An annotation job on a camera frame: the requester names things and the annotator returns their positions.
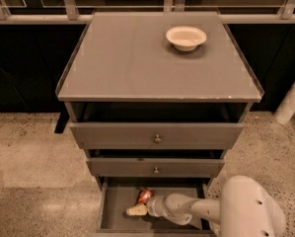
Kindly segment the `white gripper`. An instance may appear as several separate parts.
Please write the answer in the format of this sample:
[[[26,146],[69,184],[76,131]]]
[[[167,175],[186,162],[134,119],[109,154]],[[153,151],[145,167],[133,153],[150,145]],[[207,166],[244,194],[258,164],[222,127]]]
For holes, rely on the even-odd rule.
[[[165,198],[163,196],[151,197],[147,201],[147,206],[139,203],[126,210],[128,216],[143,216],[147,213],[154,217],[167,216],[168,211],[165,207]]]

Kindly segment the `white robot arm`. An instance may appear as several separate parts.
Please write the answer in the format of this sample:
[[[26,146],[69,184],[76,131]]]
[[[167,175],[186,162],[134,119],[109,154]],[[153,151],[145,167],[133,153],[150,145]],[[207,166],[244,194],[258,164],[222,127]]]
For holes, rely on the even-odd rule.
[[[134,209],[183,224],[202,217],[217,237],[295,237],[295,82],[274,114],[246,125],[209,198],[153,196]]]

